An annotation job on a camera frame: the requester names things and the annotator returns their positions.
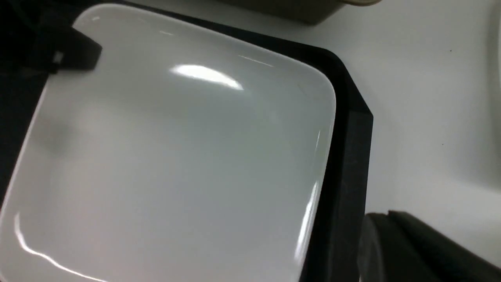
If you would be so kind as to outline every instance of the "black plastic clip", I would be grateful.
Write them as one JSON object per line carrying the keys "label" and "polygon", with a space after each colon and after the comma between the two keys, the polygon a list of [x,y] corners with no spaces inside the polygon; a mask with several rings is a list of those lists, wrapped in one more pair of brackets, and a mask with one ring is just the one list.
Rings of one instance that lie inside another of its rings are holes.
{"label": "black plastic clip", "polygon": [[52,9],[44,1],[7,0],[0,6],[3,24],[9,27],[1,30],[5,41],[0,50],[0,71],[56,73],[59,69],[96,67],[102,47],[75,30],[66,11]]}

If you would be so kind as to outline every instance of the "black object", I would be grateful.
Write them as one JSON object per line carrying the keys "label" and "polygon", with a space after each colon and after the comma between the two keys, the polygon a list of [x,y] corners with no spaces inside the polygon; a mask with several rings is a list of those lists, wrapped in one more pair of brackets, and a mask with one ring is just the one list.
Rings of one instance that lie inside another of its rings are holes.
{"label": "black object", "polygon": [[[85,9],[99,1],[78,0],[72,1],[71,5],[66,4],[70,3],[69,0],[58,0],[57,2],[60,3],[60,6],[53,6],[53,12],[73,15],[76,18]],[[336,121],[301,281],[357,282],[359,279],[356,266],[357,247],[361,222],[365,213],[373,116],[341,60],[330,51],[317,47],[125,1],[103,2],[133,6],[211,29],[304,62],[328,77],[336,92]],[[9,91],[15,93],[17,90],[11,88]],[[26,95],[26,97],[12,95],[11,98],[23,99],[25,102],[22,103],[33,104],[33,98],[30,95]],[[0,153],[2,150],[9,148],[13,150],[15,147],[15,155],[17,155],[22,144],[19,140],[24,138],[31,117],[31,114],[24,114],[22,117],[24,127],[23,130],[16,128],[17,136],[4,137],[4,134],[1,135]],[[5,145],[10,142],[17,143],[15,146]],[[10,160],[10,162],[8,166],[4,166],[8,169],[9,176],[14,168],[15,159]],[[0,188],[7,187],[8,178],[0,179],[0,181],[2,181]]]}
{"label": "black object", "polygon": [[363,282],[501,281],[501,269],[406,212],[365,216],[358,266]]}
{"label": "black object", "polygon": [[101,46],[72,28],[73,21],[52,10],[48,2],[0,1],[1,73],[94,69]]}
{"label": "black object", "polygon": [[220,0],[230,5],[316,25],[345,4],[370,6],[381,0]]}

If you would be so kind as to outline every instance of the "glossy ceramic surface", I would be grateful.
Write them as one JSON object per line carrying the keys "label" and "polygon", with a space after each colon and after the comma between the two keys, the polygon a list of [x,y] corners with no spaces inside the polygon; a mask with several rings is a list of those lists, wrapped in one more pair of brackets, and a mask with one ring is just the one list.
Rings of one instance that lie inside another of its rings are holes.
{"label": "glossy ceramic surface", "polygon": [[95,6],[75,27],[103,53],[46,84],[2,208],[0,280],[297,281],[329,80],[135,8]]}

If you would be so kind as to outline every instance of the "countertop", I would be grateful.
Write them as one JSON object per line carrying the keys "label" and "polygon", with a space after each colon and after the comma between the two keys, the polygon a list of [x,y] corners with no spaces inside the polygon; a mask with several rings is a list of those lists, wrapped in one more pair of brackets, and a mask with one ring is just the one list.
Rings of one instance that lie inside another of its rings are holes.
{"label": "countertop", "polygon": [[308,27],[212,0],[134,0],[334,52],[374,114],[367,212],[404,210],[501,266],[497,0],[383,0]]}

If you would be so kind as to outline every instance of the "black tray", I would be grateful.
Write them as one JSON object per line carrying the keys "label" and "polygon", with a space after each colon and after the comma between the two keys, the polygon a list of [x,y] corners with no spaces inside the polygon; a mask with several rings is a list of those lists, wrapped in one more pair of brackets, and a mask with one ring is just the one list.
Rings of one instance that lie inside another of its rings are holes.
{"label": "black tray", "polygon": [[[58,0],[51,7],[71,25],[100,3],[129,5],[170,16],[266,48],[324,73],[336,93],[336,117],[320,202],[301,281],[357,282],[357,250],[365,194],[373,116],[341,60],[318,47],[257,34],[125,1]],[[0,76],[0,197],[5,196],[16,160],[47,75]]]}

